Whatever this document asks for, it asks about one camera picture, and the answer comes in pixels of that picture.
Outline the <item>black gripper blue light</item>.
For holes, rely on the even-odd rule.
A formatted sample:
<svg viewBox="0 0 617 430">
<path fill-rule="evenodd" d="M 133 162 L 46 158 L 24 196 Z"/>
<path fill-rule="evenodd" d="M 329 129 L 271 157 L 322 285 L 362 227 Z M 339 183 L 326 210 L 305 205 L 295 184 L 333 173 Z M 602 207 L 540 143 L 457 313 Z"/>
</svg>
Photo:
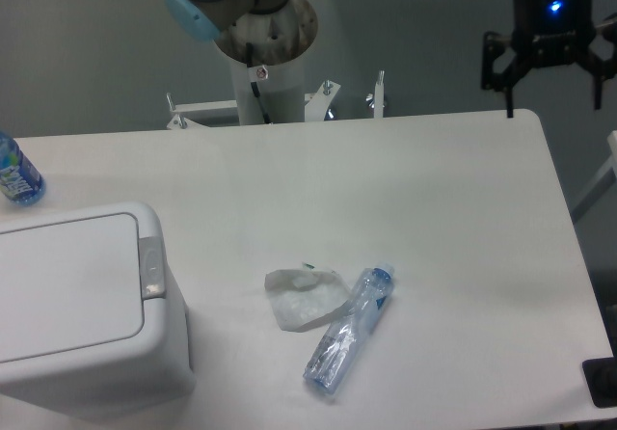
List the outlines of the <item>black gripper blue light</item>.
<svg viewBox="0 0 617 430">
<path fill-rule="evenodd" d="M 592 74 L 594 109 L 600 110 L 604 82 L 616 76 L 616 19 L 607 18 L 595 28 L 592 0 L 513 0 L 513 4 L 512 35 L 493 31 L 483 35 L 480 87 L 502 93 L 506 116 L 513 118 L 513 89 L 532 68 L 578 64 Z M 597 34 L 612 45 L 607 59 L 590 50 Z M 496 71 L 495 63 L 507 50 L 513 51 L 512 60 Z"/>
</svg>

